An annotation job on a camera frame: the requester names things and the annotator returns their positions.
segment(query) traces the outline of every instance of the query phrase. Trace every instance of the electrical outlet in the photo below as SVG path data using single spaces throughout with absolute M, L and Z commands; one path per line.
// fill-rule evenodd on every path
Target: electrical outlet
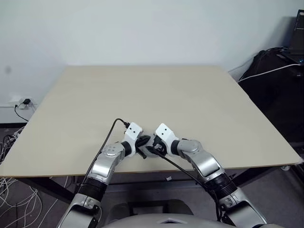
M 25 99 L 30 99 L 31 103 L 29 103 L 29 105 L 37 105 L 36 101 L 32 97 L 29 97 L 29 96 L 25 96 L 25 97 L 15 96 L 8 102 L 8 104 L 10 107 L 15 107 L 15 105 L 18 105 L 19 106 L 18 109 L 25 109 L 26 105 L 22 104 L 22 102 Z

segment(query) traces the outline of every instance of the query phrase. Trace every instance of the white cable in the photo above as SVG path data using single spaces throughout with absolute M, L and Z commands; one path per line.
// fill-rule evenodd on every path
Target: white cable
M 34 191 L 34 195 L 36 196 L 36 197 L 35 197 L 35 202 L 36 202 L 36 199 L 37 199 L 37 191 Z M 30 201 L 27 203 L 27 206 L 25 207 L 25 210 L 24 210 L 24 226 L 25 226 L 26 223 L 27 223 L 27 220 L 26 220 L 27 216 L 26 216 L 26 214 L 27 214 L 27 210 L 28 210 L 29 204 L 30 204 Z
M 1 150 L 1 154 L 0 154 L 0 161 L 1 161 L 1 157 L 2 157 L 2 155 L 3 155 L 3 160 L 4 160 L 4 156 L 5 156 L 5 151 L 4 151 L 4 148 L 7 146 L 7 144 L 5 143 L 5 144 L 3 144 L 3 146 L 2 146 L 2 150 Z
M 17 180 L 7 181 L 7 184 L 15 183 Z
M 98 222 L 100 222 L 100 219 L 101 219 L 101 215 L 102 215 L 102 211 L 101 211 L 101 208 L 99 208 L 100 210 L 100 215 L 99 215 L 99 219 L 98 219 Z
M 0 218 L 2 217 L 3 214 L 5 214 L 5 212 L 9 211 L 10 209 L 15 208 L 15 207 L 21 207 L 21 206 L 27 204 L 31 199 L 28 200 L 28 201 L 26 201 L 26 200 L 27 200 L 28 198 L 32 197 L 32 195 L 33 195 L 33 194 L 29 195 L 29 196 L 26 197 L 24 200 L 22 200 L 22 201 L 20 201 L 19 203 L 17 203 L 17 205 L 10 205 L 8 202 L 6 202 L 6 204 L 9 206 L 9 208 L 8 208 L 6 211 L 4 211 L 4 212 L 0 215 Z
M 6 177 L 1 178 L 1 183 L 0 183 L 0 187 L 3 185 L 4 181 L 6 180 Z M 12 178 L 10 178 L 9 180 L 6 181 L 6 184 L 8 184 L 10 182 Z
M 32 210 L 31 210 L 29 213 L 27 213 L 25 216 L 27 216 L 27 215 L 29 215 L 30 213 L 32 213 L 32 211 L 34 210 L 35 204 L 36 204 L 36 198 L 35 198 L 35 201 L 34 201 L 34 205 L 33 205 Z M 6 227 L 4 227 L 4 228 L 9 227 L 10 225 L 12 225 L 12 224 L 14 224 L 15 222 L 19 221 L 19 220 L 22 219 L 23 217 L 24 217 L 24 216 L 20 217 L 19 219 L 16 219 L 15 221 L 12 221 L 11 223 L 9 223 L 9 224 L 8 224 Z
M 25 126 L 21 127 L 19 130 L 15 131 L 15 132 L 14 132 L 14 135 L 16 136 L 17 133 L 19 133 L 19 131 L 23 130 L 24 127 L 25 127 Z
M 276 71 L 276 70 L 280 70 L 280 69 L 283 69 L 283 68 L 286 68 L 286 67 L 291 67 L 291 66 L 301 66 L 301 64 L 290 64 L 290 65 L 283 66 L 283 67 L 280 67 L 280 68 L 277 68 L 277 69 L 273 69 L 273 70 L 266 71 L 266 72 L 261 73 L 261 74 L 252 75 L 252 76 L 249 76 L 249 77 L 243 78 L 243 79 L 241 79 L 241 80 L 238 80 L 237 82 L 239 83 L 239 82 L 241 82 L 241 81 L 247 80 L 247 79 L 252 78 L 252 77 L 256 77 L 256 76 L 260 76 L 260 75 L 268 74 L 268 73 L 270 73 L 270 72 L 273 72 L 273 71 Z
M 8 189 L 8 187 L 9 187 L 10 185 L 12 185 L 13 183 L 15 183 L 15 182 L 17 182 L 17 180 L 15 180 L 14 182 L 12 182 L 12 183 L 9 184 L 9 185 L 6 185 L 6 189 Z
M 36 197 L 38 197 L 38 200 L 40 202 L 40 210 L 39 210 L 39 213 L 37 214 L 36 218 L 30 224 L 26 225 L 26 217 L 24 217 L 24 227 L 23 228 L 26 228 L 26 227 L 29 227 L 30 225 L 32 225 L 39 218 L 41 211 L 42 211 L 42 201 L 41 201 L 40 196 L 38 195 L 38 190 L 34 191 L 32 188 L 31 188 L 31 190 L 34 194 L 36 194 Z
M 67 185 L 67 179 L 68 179 L 68 176 L 66 177 L 66 182 L 65 182 L 65 185 L 64 185 L 64 188 L 66 187 Z M 48 215 L 49 211 L 53 208 L 53 206 L 57 203 L 58 199 L 56 199 L 54 201 L 54 203 L 50 206 L 50 208 L 47 210 L 46 214 L 43 216 L 42 220 L 40 221 L 39 225 L 37 228 L 39 228 L 42 224 L 42 222 L 44 221 L 44 219 L 46 218 L 46 216 Z
M 1 199 L 3 200 L 3 203 L 1 204 L 0 208 L 3 206 L 3 204 L 6 202 L 6 199 L 8 198 L 8 195 L 9 195 L 9 188 L 6 187 L 6 190 L 7 190 L 7 193 L 6 193 L 5 199 L 3 199 L 3 198 L 1 197 Z
M 267 50 L 265 51 L 265 53 L 268 52 L 268 51 L 270 51 L 270 50 L 272 50 L 272 49 L 274 49 L 274 48 L 267 49 Z M 245 65 L 247 64 L 247 62 L 249 62 L 250 60 L 253 60 L 257 55 L 258 55 L 258 53 L 255 53 L 255 54 L 254 54 L 250 59 L 248 59 L 245 63 L 243 63 L 242 65 L 237 66 L 237 67 L 235 67 L 235 68 L 233 68 L 233 69 L 231 69 L 231 70 L 229 70 L 228 73 L 230 73 L 231 71 L 234 71 L 234 70 L 236 70 L 236 69 L 239 69 L 239 68 L 245 66 Z

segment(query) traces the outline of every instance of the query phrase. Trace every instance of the wooden tabletop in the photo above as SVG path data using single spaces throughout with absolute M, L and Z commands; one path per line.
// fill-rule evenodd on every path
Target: wooden tabletop
M 69 66 L 0 166 L 0 176 L 86 173 L 115 118 L 153 133 L 160 123 L 199 140 L 224 168 L 301 158 L 247 94 L 217 66 Z M 118 123 L 108 143 L 120 141 Z M 172 158 L 183 168 L 191 165 Z M 160 158 L 124 159 L 116 172 L 176 170 Z

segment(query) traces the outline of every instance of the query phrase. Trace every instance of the black cable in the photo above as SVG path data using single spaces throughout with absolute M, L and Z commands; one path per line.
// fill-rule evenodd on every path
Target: black cable
M 5 135 L 4 138 L 3 138 L 3 140 L 2 140 L 2 143 L 3 143 L 3 144 L 7 144 L 8 147 L 11 147 L 12 144 L 11 144 L 10 139 L 11 139 L 12 137 L 13 137 L 13 136 L 12 136 L 11 134 Z
M 18 207 L 16 202 L 16 228 L 18 227 Z
M 190 178 L 192 178 L 195 182 L 197 182 L 204 190 L 207 191 L 206 187 L 194 176 L 192 176 L 190 173 L 188 173 L 187 171 L 185 171 L 181 166 L 177 165 L 176 163 L 172 162 L 170 159 L 166 158 L 165 156 L 163 156 L 161 153 L 159 153 L 156 149 L 154 149 L 153 147 L 149 147 L 153 149 L 153 152 L 155 154 L 157 154 L 158 156 L 160 156 L 161 158 L 163 158 L 164 160 L 166 160 L 167 162 L 169 162 L 170 164 L 174 165 L 176 168 L 178 168 L 180 171 L 182 171 L 183 173 L 185 173 L 186 175 L 188 175 Z
M 15 108 L 14 108 L 15 113 L 17 114 L 17 116 L 19 116 L 21 119 L 24 119 L 26 122 L 28 122 L 27 119 L 23 118 L 21 115 L 19 115 L 19 114 L 17 113 L 17 111 L 16 111 L 16 108 L 17 108 L 17 107 L 19 107 L 19 106 L 15 105 Z
M 120 118 L 116 118 L 116 119 L 114 120 L 114 122 L 113 122 L 113 124 L 112 124 L 112 127 L 111 127 L 111 129 L 110 129 L 110 131 L 109 131 L 107 137 L 105 138 L 105 141 L 104 141 L 103 145 L 101 146 L 101 148 L 99 149 L 97 155 L 94 157 L 92 163 L 90 164 L 90 167 L 89 167 L 89 169 L 87 170 L 86 175 L 85 175 L 84 180 L 82 181 L 82 183 L 85 182 L 85 180 L 86 180 L 86 178 L 87 178 L 87 176 L 88 176 L 88 174 L 89 174 L 89 172 L 90 172 L 90 170 L 91 170 L 91 168 L 92 168 L 94 162 L 96 161 L 98 155 L 101 154 L 101 151 L 103 150 L 103 148 L 104 148 L 106 142 L 108 141 L 108 139 L 109 139 L 109 137 L 110 137 L 110 135 L 111 135 L 111 133 L 112 133 L 112 130 L 113 130 L 113 128 L 114 128 L 114 126 L 115 126 L 115 124 L 116 124 L 116 122 L 117 122 L 118 120 L 121 121 L 121 122 L 125 125 L 126 128 L 129 127 L 130 124 L 129 124 L 128 122 L 123 121 L 123 120 L 120 119 Z
M 161 153 L 159 153 L 156 149 L 154 149 L 153 147 L 149 146 L 149 149 L 153 150 L 153 153 L 157 154 L 158 156 L 160 156 L 161 158 L 163 158 L 164 160 L 166 160 L 167 162 L 169 162 L 170 164 L 174 165 L 176 168 L 178 168 L 180 171 L 182 171 L 183 173 L 185 173 L 186 175 L 188 175 L 190 178 L 192 178 L 194 181 L 196 181 L 205 191 L 207 191 L 212 198 L 215 201 L 215 207 L 216 207 L 216 214 L 217 214 L 217 220 L 220 222 L 222 219 L 222 210 L 220 209 L 219 206 L 219 200 L 215 194 L 214 191 L 208 191 L 206 189 L 206 187 L 194 176 L 192 176 L 190 173 L 188 173 L 187 171 L 185 171 L 181 166 L 177 165 L 176 163 L 174 163 L 173 161 L 171 161 L 170 159 L 166 158 L 165 156 L 163 156 Z
M 14 137 L 12 137 L 11 135 L 9 135 L 9 139 L 6 141 L 6 144 L 8 145 L 8 147 L 12 147 L 13 144 L 14 144 L 14 140 L 12 139 L 15 139 Z

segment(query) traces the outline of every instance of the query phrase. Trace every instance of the gray floor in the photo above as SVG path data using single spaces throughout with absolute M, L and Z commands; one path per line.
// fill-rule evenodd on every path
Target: gray floor
M 232 174 L 240 170 L 229 170 Z M 173 180 L 186 179 L 187 177 L 180 172 L 176 173 L 138 173 L 138 174 L 117 174 L 113 178 L 113 182 L 134 182 L 147 180 L 164 180 L 165 177 L 172 176 Z M 64 184 L 65 178 L 53 178 L 56 182 Z M 73 190 L 74 185 L 71 184 L 68 189 Z M 30 194 L 30 189 L 27 185 L 17 182 L 10 187 L 10 194 L 7 199 L 11 204 L 26 198 Z M 296 179 L 291 171 L 283 171 L 277 169 L 272 173 L 256 180 L 255 182 L 243 187 L 243 191 L 252 200 L 256 207 L 264 214 L 268 222 L 276 223 L 286 228 L 302 228 L 304 227 L 304 188 L 303 185 Z M 41 219 L 45 215 L 48 208 L 54 202 L 54 198 L 44 193 L 39 194 L 43 201 L 42 213 L 37 221 L 30 227 L 37 227 Z M 130 201 L 147 201 L 147 200 L 167 200 L 180 199 L 184 201 L 193 211 L 194 215 L 205 218 L 215 219 L 215 206 L 210 196 L 198 187 L 194 188 L 178 188 L 177 189 L 162 189 L 161 187 L 152 190 L 132 190 L 122 192 L 107 192 L 104 195 L 103 216 L 101 224 L 106 218 L 110 208 L 116 204 Z M 0 208 L 0 214 L 8 207 Z M 58 201 L 52 210 L 46 216 L 42 228 L 54 228 L 61 218 L 67 204 Z M 24 214 L 25 207 L 18 208 L 18 217 Z M 30 216 L 27 216 L 27 224 L 30 223 L 38 214 L 39 205 L 35 206 L 34 211 Z M 16 210 L 11 209 L 0 218 L 0 228 L 5 227 L 11 221 L 16 219 Z M 24 220 L 21 219 L 18 223 L 13 224 L 13 227 L 23 227 Z

